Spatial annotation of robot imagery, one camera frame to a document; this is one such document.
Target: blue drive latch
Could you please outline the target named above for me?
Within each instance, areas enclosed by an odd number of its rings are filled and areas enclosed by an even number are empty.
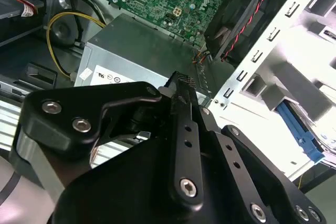
[[[325,157],[321,153],[323,150],[320,146],[317,147],[315,145],[315,143],[318,144],[318,142],[315,140],[313,134],[300,120],[298,115],[295,114],[295,112],[290,108],[290,102],[284,101],[280,103],[276,110],[279,112],[280,116],[286,123],[296,142],[303,148],[304,153],[312,161],[314,161],[315,164],[323,160]]]

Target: black plastic part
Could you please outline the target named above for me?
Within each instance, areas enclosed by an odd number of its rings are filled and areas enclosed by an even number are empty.
[[[280,223],[305,222],[298,215],[296,206],[306,213],[309,213],[309,207],[313,208],[321,218],[321,222],[309,218],[305,223],[326,223],[319,209],[239,129],[228,125],[222,129],[222,134],[234,141],[263,202],[272,209]]]
[[[155,94],[149,93],[148,87]],[[25,99],[19,123],[31,139],[64,157],[77,159],[90,154],[100,136],[101,121],[106,109],[155,103],[160,99],[161,95],[156,88],[145,82],[37,91],[30,93]],[[44,112],[42,104],[46,101],[58,102],[62,107],[61,112]],[[88,120],[91,124],[90,131],[76,131],[72,127],[76,118]]]

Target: metal frame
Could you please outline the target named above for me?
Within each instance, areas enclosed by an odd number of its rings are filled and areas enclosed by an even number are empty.
[[[224,83],[208,106],[213,113],[222,112],[239,94],[251,76],[279,42],[281,31],[288,29],[311,0],[287,0],[253,45],[244,60]]]

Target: red wire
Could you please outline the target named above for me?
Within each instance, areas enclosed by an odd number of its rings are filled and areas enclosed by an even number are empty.
[[[263,1],[264,0],[260,0],[260,2],[257,4],[257,7],[256,7],[255,11],[253,12],[252,16],[250,17],[250,19],[248,20],[248,22],[246,23],[246,25],[243,26],[242,29],[239,31],[239,33],[236,35],[235,41],[232,43],[230,49],[225,53],[225,56],[222,57],[222,59],[221,59],[222,62],[226,59],[226,57],[228,56],[229,52],[231,52],[234,49],[236,43],[238,42],[239,36],[243,33],[243,31],[245,30],[245,28],[251,23],[254,15],[256,15],[257,12],[259,11],[259,8],[260,8],[261,4],[263,3]]]
[[[16,0],[16,1],[28,5],[29,7],[31,7],[34,10],[34,14],[37,13],[36,7],[33,4],[29,3],[28,1],[25,1],[25,0]]]

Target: power supply label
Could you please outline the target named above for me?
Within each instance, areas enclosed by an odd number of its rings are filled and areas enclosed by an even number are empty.
[[[124,82],[133,82],[133,80],[109,69],[103,68],[100,65],[96,65],[90,85],[114,84]]]

